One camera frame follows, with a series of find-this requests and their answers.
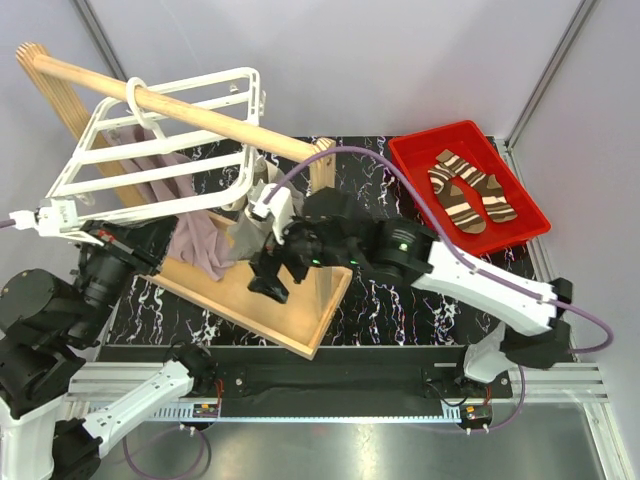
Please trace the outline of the wooden clothes rack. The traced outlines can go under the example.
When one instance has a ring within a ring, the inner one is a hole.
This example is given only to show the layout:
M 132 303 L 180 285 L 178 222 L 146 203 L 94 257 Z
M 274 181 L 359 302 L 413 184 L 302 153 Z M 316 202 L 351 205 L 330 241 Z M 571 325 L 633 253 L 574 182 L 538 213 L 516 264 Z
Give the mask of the wooden clothes rack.
M 234 140 L 247 140 L 276 153 L 290 154 L 294 160 L 300 160 L 305 153 L 325 153 L 333 144 L 322 138 L 305 146 L 260 127 L 243 127 L 239 121 L 222 114 L 207 114 L 201 107 L 189 107 L 146 87 L 136 86 L 128 91 L 121 80 L 53 58 L 41 44 L 21 44 L 16 58 L 75 137 L 80 136 L 89 123 L 89 113 L 74 90 L 76 86 L 83 86 L 118 101 L 132 100 L 153 112 L 203 127 L 210 133 L 224 133 Z M 250 292 L 247 286 L 251 277 L 252 271 L 245 261 L 235 264 L 221 280 L 213 281 L 203 270 L 168 258 L 161 273 L 148 280 L 307 360 L 313 359 L 351 283 L 351 270 L 345 267 L 314 269 L 300 284 L 285 273 L 284 283 L 290 294 L 284 304 Z

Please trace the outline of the grey cream sock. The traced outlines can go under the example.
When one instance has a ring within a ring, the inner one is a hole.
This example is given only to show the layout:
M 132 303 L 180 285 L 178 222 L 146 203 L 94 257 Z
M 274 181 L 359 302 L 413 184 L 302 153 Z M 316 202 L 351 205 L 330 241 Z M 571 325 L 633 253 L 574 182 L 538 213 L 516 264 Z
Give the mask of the grey cream sock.
M 267 236 L 272 232 L 272 220 L 264 222 L 250 217 L 250 207 L 262 190 L 271 183 L 277 183 L 284 177 L 284 172 L 268 162 L 264 156 L 259 156 L 254 166 L 253 186 L 244 197 L 243 208 L 240 210 L 236 223 L 227 229 L 230 238 L 230 250 L 227 259 L 232 262 L 249 260 L 259 251 Z

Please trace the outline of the white plastic clip hanger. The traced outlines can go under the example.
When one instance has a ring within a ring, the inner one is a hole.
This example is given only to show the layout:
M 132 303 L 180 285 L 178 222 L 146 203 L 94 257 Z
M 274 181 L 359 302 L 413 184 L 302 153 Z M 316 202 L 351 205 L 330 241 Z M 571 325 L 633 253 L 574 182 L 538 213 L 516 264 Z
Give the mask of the white plastic clip hanger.
M 80 170 L 86 166 L 121 165 L 127 160 L 158 159 L 182 149 L 224 139 L 222 135 L 207 130 L 192 130 L 175 135 L 165 133 L 160 123 L 168 117 L 135 103 L 134 89 L 144 85 L 144 81 L 138 77 L 132 77 L 126 82 L 123 102 L 128 106 L 127 115 L 114 118 L 108 116 L 112 108 L 120 103 L 116 98 L 107 97 L 98 104 L 70 160 L 46 197 L 67 200 L 120 187 L 160 186 L 168 180 L 189 180 L 196 173 L 223 170 L 227 167 L 237 168 L 238 176 L 230 186 L 218 192 L 205 195 L 178 194 L 174 199 L 158 199 L 148 205 L 106 211 L 95 217 L 113 223 L 135 222 L 165 215 L 227 207 L 245 197 L 253 188 L 259 159 L 257 149 L 245 144 L 238 152 L 202 160 L 178 160 L 172 165 L 138 167 L 131 172 L 126 171 L 109 178 L 85 181 L 76 179 Z

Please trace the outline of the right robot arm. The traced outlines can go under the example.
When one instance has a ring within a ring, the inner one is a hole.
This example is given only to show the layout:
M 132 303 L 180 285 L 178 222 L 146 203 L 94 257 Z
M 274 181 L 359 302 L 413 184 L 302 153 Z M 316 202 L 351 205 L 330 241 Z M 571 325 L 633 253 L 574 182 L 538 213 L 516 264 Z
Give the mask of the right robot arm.
M 454 371 L 454 384 L 476 396 L 513 365 L 549 369 L 569 349 L 570 327 L 562 307 L 569 281 L 527 280 L 448 245 L 428 227 L 405 218 L 374 219 L 354 199 L 333 188 L 308 197 L 296 213 L 286 188 L 266 185 L 248 202 L 248 215 L 269 222 L 261 249 L 249 261 L 248 288 L 281 304 L 289 292 L 279 278 L 286 269 L 295 283 L 324 267 L 358 271 L 378 283 L 456 298 L 497 319 L 499 325 L 469 345 Z

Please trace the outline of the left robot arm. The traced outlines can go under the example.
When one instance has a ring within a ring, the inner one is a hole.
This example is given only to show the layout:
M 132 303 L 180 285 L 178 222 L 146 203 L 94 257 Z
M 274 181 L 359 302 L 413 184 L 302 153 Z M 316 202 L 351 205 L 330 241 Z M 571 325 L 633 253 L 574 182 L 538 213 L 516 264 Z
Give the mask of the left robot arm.
M 1 476 L 88 479 L 111 449 L 166 403 L 219 393 L 216 363 L 201 346 L 182 344 L 161 369 L 85 418 L 58 415 L 72 378 L 99 344 L 125 284 L 160 272 L 178 220 L 130 225 L 90 220 L 81 227 L 74 280 L 43 270 L 16 274 L 1 290 Z

